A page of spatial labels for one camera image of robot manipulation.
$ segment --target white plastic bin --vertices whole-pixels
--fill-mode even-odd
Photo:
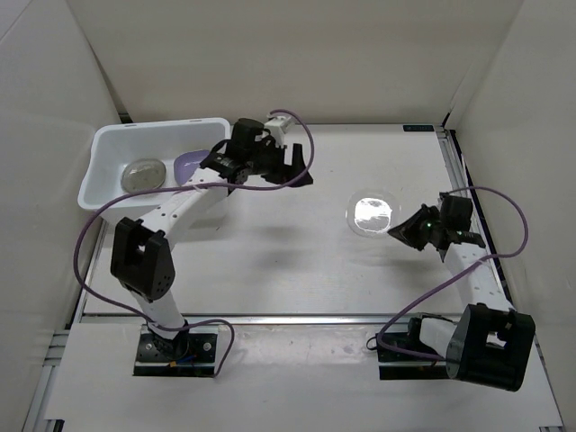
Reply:
[[[156,121],[105,126],[92,142],[90,165],[86,171],[78,204],[96,210],[110,200],[125,194],[121,187],[124,168],[138,159],[155,158],[166,165],[162,187],[177,186],[174,159],[187,151],[211,149],[230,137],[230,124],[220,118]],[[119,202],[103,213],[103,218],[116,224],[123,217],[136,220],[164,202],[170,193],[137,196]],[[226,214],[221,202],[206,213],[204,220],[219,219]]]

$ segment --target white partition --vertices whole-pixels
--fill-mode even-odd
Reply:
[[[457,118],[521,0],[69,0],[136,122]]]
[[[77,190],[95,131],[118,121],[66,1],[26,3],[0,6],[3,431],[21,430],[52,332],[76,301],[72,250],[86,218]]]
[[[536,334],[566,426],[576,428],[576,3],[528,0],[458,137],[478,185],[507,192],[530,223],[526,252],[504,263]],[[520,241],[518,216],[481,196],[499,250]]]

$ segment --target white cable connector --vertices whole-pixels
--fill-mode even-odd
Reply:
[[[295,121],[290,116],[285,115],[270,115],[268,114],[268,120],[264,128],[270,131],[270,135],[276,141],[276,146],[279,149],[286,148],[284,145],[284,135],[288,132],[288,130],[295,124]]]

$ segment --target purple lid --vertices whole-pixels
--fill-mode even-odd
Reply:
[[[208,155],[209,150],[189,151],[177,157],[174,161],[174,178],[179,185],[186,183]]]

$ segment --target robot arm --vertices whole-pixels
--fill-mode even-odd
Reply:
[[[230,139],[214,146],[186,184],[242,185],[254,175],[276,185],[293,180],[302,173],[305,164],[302,144],[293,145],[292,163],[284,163],[284,134],[291,124],[292,119],[288,117],[274,117],[266,124],[250,119],[238,120]],[[306,173],[291,187],[311,185],[312,182],[311,175]],[[116,226],[112,275],[154,320],[148,325],[154,345],[170,358],[180,358],[186,352],[188,340],[187,331],[158,328],[180,328],[186,324],[170,292],[176,277],[171,251],[195,221],[233,190],[211,187],[174,193],[140,219],[124,218]]]
[[[417,250],[431,243],[452,275],[486,255],[482,237],[470,232],[473,203],[469,198],[440,194],[436,207],[422,205],[391,236]],[[518,313],[493,280],[488,265],[460,279],[458,292],[466,309],[459,322],[421,314],[409,321],[408,345],[424,344],[445,358],[449,378],[516,391],[527,368],[536,326]]]

